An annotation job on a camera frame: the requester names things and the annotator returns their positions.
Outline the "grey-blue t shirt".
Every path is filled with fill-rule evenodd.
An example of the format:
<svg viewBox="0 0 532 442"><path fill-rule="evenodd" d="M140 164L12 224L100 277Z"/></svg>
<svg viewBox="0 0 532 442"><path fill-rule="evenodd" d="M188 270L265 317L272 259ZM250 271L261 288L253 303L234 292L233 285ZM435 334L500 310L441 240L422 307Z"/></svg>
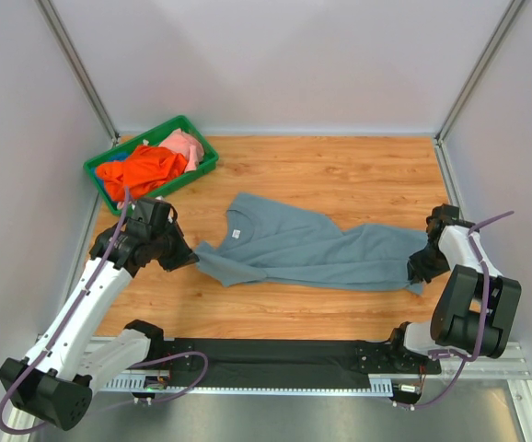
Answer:
<svg viewBox="0 0 532 442"><path fill-rule="evenodd" d="M273 282L359 292L401 289L419 295L408 275L409 257L424 232L380 224L340 229L329 217L241 192L226 211L218 247L196 249L198 269L222 286Z"/></svg>

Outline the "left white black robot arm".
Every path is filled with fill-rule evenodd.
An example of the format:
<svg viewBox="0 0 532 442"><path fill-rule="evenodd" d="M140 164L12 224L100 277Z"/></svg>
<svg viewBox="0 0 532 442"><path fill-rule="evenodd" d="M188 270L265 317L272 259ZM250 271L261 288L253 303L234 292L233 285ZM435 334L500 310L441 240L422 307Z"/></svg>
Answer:
<svg viewBox="0 0 532 442"><path fill-rule="evenodd" d="M119 221L95 240L75 290L47 331L21 359L0 367L5 395L0 429L22 436L28 429L5 423L8 404L63 430L87 414L93 397L109 381L133 368L163 368L175 360L161 328L142 320L128 323L118 337L86 352L91 337L115 298L148 263L167 272L194 264L197 256L179 228L169 203L143 197L126 204Z"/></svg>

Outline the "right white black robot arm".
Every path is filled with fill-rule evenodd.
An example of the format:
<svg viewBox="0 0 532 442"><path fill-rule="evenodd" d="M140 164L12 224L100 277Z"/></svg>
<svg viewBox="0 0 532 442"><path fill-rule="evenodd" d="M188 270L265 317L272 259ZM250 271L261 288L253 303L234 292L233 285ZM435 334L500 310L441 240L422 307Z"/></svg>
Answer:
<svg viewBox="0 0 532 442"><path fill-rule="evenodd" d="M507 346L522 287L488 258L480 231L489 223L464 220L458 207L436 206L426 219L426 246L409 257L415 282L449 275L430 320L403 322L388 340L360 342L355 354L365 374L438 374L441 362L459 357L496 359Z"/></svg>

